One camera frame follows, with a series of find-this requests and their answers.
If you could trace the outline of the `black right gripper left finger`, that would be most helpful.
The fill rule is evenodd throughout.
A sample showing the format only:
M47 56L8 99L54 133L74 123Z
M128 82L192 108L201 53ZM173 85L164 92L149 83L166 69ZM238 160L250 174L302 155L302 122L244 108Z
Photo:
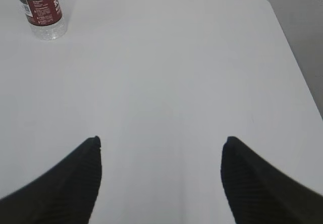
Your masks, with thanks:
M101 142L86 139L46 173L1 199L1 223L89 223L101 178Z

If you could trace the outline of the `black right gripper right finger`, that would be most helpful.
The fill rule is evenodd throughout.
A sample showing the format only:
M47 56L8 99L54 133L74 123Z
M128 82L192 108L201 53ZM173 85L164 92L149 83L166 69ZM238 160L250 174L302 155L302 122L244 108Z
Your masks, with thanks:
M322 195L290 178L240 139L227 138L221 180L236 223L322 223Z

